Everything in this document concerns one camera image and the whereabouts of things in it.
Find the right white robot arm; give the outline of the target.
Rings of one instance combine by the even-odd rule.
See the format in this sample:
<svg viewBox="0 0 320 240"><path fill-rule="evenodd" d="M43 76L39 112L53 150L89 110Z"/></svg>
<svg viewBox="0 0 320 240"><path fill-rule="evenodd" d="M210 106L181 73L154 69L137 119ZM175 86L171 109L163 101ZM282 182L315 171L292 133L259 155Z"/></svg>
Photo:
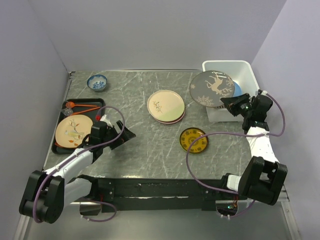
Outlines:
<svg viewBox="0 0 320 240"><path fill-rule="evenodd" d="M243 117L242 129L249 143L251 160L241 176L226 174L226 182L219 186L219 195L232 198L236 192L244 197L274 205L279 198L288 168L274 154L267 112L276 100L266 91L256 96L248 93L236 97L221 98L225 108L233 116Z"/></svg>

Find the grey reindeer plate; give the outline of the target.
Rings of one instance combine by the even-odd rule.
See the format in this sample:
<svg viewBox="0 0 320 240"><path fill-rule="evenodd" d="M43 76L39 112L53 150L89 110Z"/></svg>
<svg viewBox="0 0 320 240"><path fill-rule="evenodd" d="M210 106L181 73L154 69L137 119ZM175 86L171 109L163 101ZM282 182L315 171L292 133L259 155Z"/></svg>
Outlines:
<svg viewBox="0 0 320 240"><path fill-rule="evenodd" d="M206 108L221 108L221 98L231 98L235 92L232 78L222 71L208 70L196 75L189 85L191 98Z"/></svg>

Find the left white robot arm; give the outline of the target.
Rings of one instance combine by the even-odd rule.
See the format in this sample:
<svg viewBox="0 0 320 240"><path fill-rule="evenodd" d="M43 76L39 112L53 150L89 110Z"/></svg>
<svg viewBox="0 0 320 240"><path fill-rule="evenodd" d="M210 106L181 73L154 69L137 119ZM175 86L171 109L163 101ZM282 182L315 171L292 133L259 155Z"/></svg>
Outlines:
<svg viewBox="0 0 320 240"><path fill-rule="evenodd" d="M103 153L133 139L136 135L122 121L115 127L107 120L93 124L91 131L74 152L61 163L46 170L33 171L27 181L18 211L33 218L36 223L54 223L65 206L79 200L103 205L98 179L80 172L93 164Z"/></svg>

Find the blue plate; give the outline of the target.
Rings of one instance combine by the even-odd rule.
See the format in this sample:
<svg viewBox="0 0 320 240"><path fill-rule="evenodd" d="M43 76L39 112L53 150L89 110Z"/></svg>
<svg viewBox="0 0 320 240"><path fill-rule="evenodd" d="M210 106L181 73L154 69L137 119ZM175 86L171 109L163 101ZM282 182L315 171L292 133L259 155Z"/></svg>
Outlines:
<svg viewBox="0 0 320 240"><path fill-rule="evenodd" d="M241 89L241 87L238 85L238 83L234 81L233 84L234 84L233 97L238 97L238 96L242 95L242 89Z"/></svg>

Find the cream plate with twig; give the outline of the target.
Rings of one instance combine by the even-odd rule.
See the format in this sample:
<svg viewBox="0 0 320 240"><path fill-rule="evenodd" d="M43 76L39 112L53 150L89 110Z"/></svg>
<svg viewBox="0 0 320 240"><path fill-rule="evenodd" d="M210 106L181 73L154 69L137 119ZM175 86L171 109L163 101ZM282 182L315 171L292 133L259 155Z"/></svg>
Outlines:
<svg viewBox="0 0 320 240"><path fill-rule="evenodd" d="M182 97L172 90L158 90L147 100L147 110L160 121L175 120L185 111Z"/></svg>

